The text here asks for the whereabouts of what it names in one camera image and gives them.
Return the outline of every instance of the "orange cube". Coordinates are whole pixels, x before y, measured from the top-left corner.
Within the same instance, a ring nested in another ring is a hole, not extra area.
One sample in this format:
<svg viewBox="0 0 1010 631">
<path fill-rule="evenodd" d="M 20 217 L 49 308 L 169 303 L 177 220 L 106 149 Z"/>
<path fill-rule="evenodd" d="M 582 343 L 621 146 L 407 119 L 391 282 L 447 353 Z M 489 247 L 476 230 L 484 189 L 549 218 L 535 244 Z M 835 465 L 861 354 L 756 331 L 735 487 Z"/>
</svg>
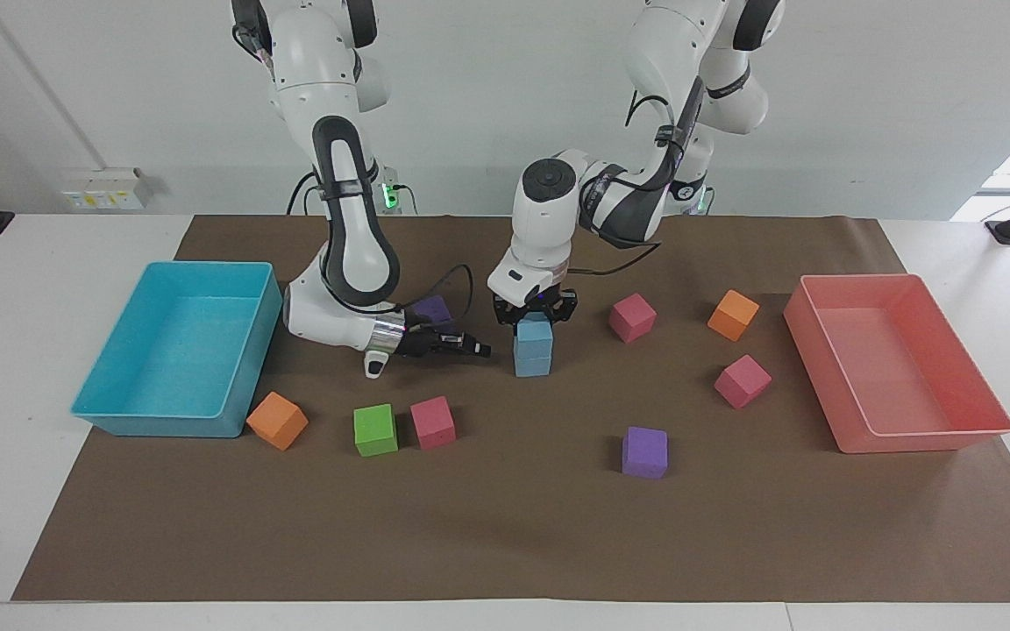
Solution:
<svg viewBox="0 0 1010 631">
<path fill-rule="evenodd" d="M 256 435 L 274 444 L 281 451 L 288 450 L 291 443 L 306 428 L 306 416 L 292 402 L 276 393 L 270 393 L 248 416 L 248 427 Z"/>
<path fill-rule="evenodd" d="M 732 290 L 722 297 L 712 319 L 708 320 L 708 326 L 730 341 L 738 341 L 758 312 L 759 303 Z"/>
</svg>

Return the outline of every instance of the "teal plastic tray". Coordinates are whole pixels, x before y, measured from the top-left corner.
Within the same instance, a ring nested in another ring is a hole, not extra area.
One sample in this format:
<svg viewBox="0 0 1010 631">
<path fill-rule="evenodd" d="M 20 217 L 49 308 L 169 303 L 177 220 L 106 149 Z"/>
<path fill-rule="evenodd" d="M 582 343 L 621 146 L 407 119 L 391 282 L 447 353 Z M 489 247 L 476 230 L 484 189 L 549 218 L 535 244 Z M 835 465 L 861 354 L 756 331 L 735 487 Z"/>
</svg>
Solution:
<svg viewBox="0 0 1010 631">
<path fill-rule="evenodd" d="M 72 413 L 113 435 L 236 438 L 283 298 L 267 262 L 153 262 Z"/>
</svg>

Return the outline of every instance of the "green light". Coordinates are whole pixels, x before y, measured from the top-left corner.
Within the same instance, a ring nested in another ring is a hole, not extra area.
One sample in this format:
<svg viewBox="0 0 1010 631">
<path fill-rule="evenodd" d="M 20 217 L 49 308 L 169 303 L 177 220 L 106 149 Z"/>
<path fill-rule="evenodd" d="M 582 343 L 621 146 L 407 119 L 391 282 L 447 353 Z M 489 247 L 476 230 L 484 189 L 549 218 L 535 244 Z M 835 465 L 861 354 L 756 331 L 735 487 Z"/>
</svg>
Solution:
<svg viewBox="0 0 1010 631">
<path fill-rule="evenodd" d="M 396 191 L 392 190 L 392 185 L 387 183 L 382 184 L 382 190 L 384 190 L 384 203 L 388 205 L 389 208 L 396 208 L 400 205 L 400 197 L 396 194 Z"/>
</svg>

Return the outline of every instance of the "green cube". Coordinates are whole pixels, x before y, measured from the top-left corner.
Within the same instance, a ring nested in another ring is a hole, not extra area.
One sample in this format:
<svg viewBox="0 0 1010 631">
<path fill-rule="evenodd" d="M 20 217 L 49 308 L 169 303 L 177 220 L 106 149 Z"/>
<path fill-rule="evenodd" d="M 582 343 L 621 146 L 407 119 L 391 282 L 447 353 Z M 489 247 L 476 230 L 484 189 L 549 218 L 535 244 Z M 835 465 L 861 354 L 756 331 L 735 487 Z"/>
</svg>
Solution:
<svg viewBox="0 0 1010 631">
<path fill-rule="evenodd" d="M 362 455 L 393 454 L 400 450 L 396 443 L 396 419 L 392 405 L 376 405 L 354 411 L 354 439 Z"/>
</svg>

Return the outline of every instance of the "cube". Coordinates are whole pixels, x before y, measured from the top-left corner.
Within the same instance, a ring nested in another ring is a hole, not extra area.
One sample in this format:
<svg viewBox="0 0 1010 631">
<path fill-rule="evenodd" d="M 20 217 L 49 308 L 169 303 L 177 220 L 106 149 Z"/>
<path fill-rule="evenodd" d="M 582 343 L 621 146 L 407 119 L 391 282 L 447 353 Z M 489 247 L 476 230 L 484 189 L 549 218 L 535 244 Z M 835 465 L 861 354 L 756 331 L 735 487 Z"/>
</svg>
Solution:
<svg viewBox="0 0 1010 631">
<path fill-rule="evenodd" d="M 759 303 L 732 290 L 722 297 L 712 319 L 708 320 L 708 326 L 730 341 L 738 341 L 758 312 Z"/>
<path fill-rule="evenodd" d="M 396 418 L 392 405 L 385 403 L 355 411 L 354 441 L 357 451 L 366 458 L 400 450 L 400 444 L 396 442 Z"/>
<path fill-rule="evenodd" d="M 270 393 L 248 416 L 251 431 L 280 451 L 288 450 L 308 423 L 297 405 L 276 392 Z"/>
<path fill-rule="evenodd" d="M 614 305 L 613 310 L 610 310 L 609 323 L 610 328 L 614 329 L 622 341 L 630 343 L 653 330 L 656 311 L 649 307 L 640 293 L 634 293 L 633 296 Z"/>
<path fill-rule="evenodd" d="M 420 438 L 420 448 L 441 447 L 454 442 L 454 418 L 449 413 L 445 396 L 412 405 L 415 435 Z"/>
<path fill-rule="evenodd" d="M 773 380 L 752 356 L 744 355 L 722 372 L 716 390 L 733 408 L 741 410 L 766 392 Z"/>
<path fill-rule="evenodd" d="M 441 296 L 431 296 L 431 298 L 418 301 L 416 304 L 412 305 L 412 311 L 421 318 L 426 318 L 432 323 L 438 322 L 449 322 L 453 320 L 452 316 L 449 314 L 449 309 L 446 309 L 446 301 L 442 299 Z M 458 331 L 453 323 L 443 324 L 443 326 L 438 327 L 438 332 L 441 334 L 453 334 Z"/>
<path fill-rule="evenodd" d="M 669 435 L 655 428 L 629 428 L 621 440 L 623 475 L 661 480 L 669 470 Z"/>
<path fill-rule="evenodd" d="M 546 377 L 552 372 L 552 323 L 543 313 L 528 313 L 516 324 L 513 362 L 517 377 Z"/>
</svg>

